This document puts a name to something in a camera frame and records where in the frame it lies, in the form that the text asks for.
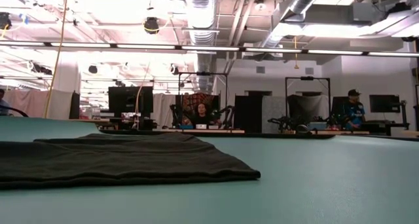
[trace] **woman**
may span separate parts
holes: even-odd
[[[208,110],[208,107],[204,103],[198,104],[198,106],[195,109],[195,116],[191,119],[192,125],[196,127],[196,125],[199,124],[205,124],[205,125],[221,125],[221,121],[219,119],[214,119],[211,116],[210,111]]]

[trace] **air duct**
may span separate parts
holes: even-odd
[[[217,0],[185,0],[188,12],[188,25],[190,28],[199,30],[190,31],[191,42],[193,45],[211,46],[214,45],[215,33],[206,31],[215,24],[215,11]],[[195,70],[205,72],[216,71],[216,57],[211,54],[197,54],[194,62]],[[198,78],[198,87],[201,92],[212,91],[211,78]]]
[[[305,13],[316,0],[288,0],[288,6],[284,11],[280,12],[280,22],[292,15]],[[281,41],[283,35],[280,23],[272,29],[266,39],[261,43],[260,47],[275,48]]]

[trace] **folded towel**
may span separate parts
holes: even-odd
[[[0,142],[0,189],[203,183],[260,176],[236,157],[178,133]]]

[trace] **white wall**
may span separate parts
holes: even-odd
[[[407,45],[400,52],[408,52]],[[370,113],[370,94],[395,94],[407,101],[407,120],[415,129],[414,77],[410,69],[415,59],[341,56],[322,66],[324,77],[330,77],[332,96],[347,96],[350,89],[362,93],[367,120],[388,119],[402,122],[401,113]]]
[[[253,60],[236,60],[230,75],[228,76],[228,105],[234,105],[235,95],[244,96],[248,90],[272,91],[273,96],[285,96],[285,77],[306,76],[305,68],[314,68],[314,77],[321,77],[321,66],[315,61],[299,61],[299,69],[295,69],[295,62],[290,61],[263,61],[257,63]],[[225,60],[218,60],[218,72],[224,70]],[[265,74],[257,74],[256,66],[265,66]],[[288,82],[288,94],[294,94],[297,91],[322,91],[324,87],[318,81],[300,81]],[[221,107],[225,103],[225,85],[219,80],[216,82],[216,92],[221,92]]]

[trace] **person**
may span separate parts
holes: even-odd
[[[211,116],[209,107],[204,103],[200,103],[196,107],[195,115],[191,118],[191,123],[194,127],[199,124],[221,125],[221,121],[219,119],[214,119],[214,117]]]
[[[5,106],[5,107],[10,107],[10,105],[3,99],[4,96],[5,96],[5,90],[0,89],[0,105]],[[8,109],[0,108],[0,115],[8,115],[8,114],[9,114]]]
[[[348,92],[349,100],[344,104],[344,122],[347,130],[360,129],[365,122],[364,105],[359,102],[359,95],[361,94],[355,89]]]

